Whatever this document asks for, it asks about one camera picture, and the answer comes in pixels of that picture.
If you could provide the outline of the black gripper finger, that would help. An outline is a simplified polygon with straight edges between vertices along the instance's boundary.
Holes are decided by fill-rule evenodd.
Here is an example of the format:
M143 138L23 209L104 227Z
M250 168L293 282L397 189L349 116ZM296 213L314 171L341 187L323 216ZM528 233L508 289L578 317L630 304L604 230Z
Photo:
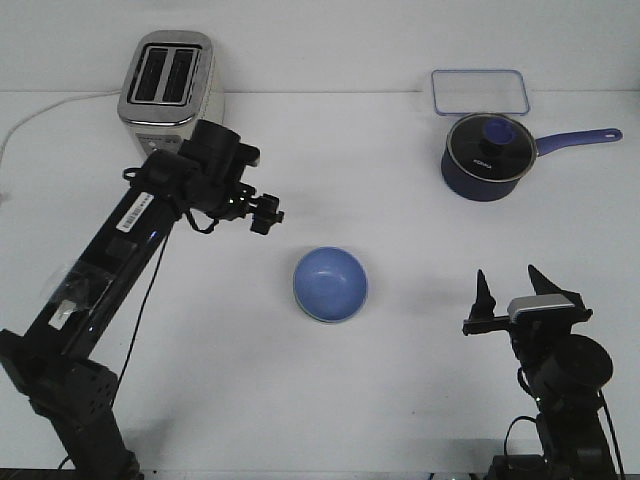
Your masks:
M479 269L476 277L476 299L469 315L471 321L485 321L494 318L496 300L491 295L486 276Z
M560 287L554 284L550 279L548 279L534 265L530 264L527 267L527 270L531 285L537 295L551 295L560 293Z
M277 215L280 199L270 194L263 194L257 199L257 211L261 215Z
M260 235L267 235L274 225L281 224L283 220L283 214L267 217L255 215L251 222L250 231Z

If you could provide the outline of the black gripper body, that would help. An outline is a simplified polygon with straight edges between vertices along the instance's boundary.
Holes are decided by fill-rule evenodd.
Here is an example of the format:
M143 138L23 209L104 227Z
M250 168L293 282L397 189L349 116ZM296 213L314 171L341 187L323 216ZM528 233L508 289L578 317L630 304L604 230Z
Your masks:
M242 182L243 173L236 172L224 179L194 175L187 181L187 220L195 223L194 211L199 211L214 223L220 220L244 218L254 213L258 205L256 189Z
M568 336L575 324L586 322L593 315L592 309L562 295L574 303L573 308L524 314L515 323L507 313L503 316L494 314L492 320L485 321L471 321L468 317L463 321L462 332L468 336L505 331L515 355L544 355L561 338Z

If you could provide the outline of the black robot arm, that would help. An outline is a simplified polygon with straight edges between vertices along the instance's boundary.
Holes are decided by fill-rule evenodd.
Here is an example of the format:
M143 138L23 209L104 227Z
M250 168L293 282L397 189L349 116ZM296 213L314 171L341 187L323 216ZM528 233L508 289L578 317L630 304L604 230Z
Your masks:
M513 299L504 316L484 273L476 279L476 299L463 322L464 335L504 331L519 362L517 380L537 409L531 423L539 454L495 456L489 479L622 479L625 476L611 414L602 389L613 376L608 352L595 340L573 332L593 312L581 295L565 290L534 266L528 268L534 293Z
M1 363L34 412L47 418L77 479L138 479L117 426L117 375L90 355L174 224L195 212L213 223L250 217L267 234L279 201L242 182L260 152L200 120L176 151L153 151L124 172L129 188L28 330L1 333Z

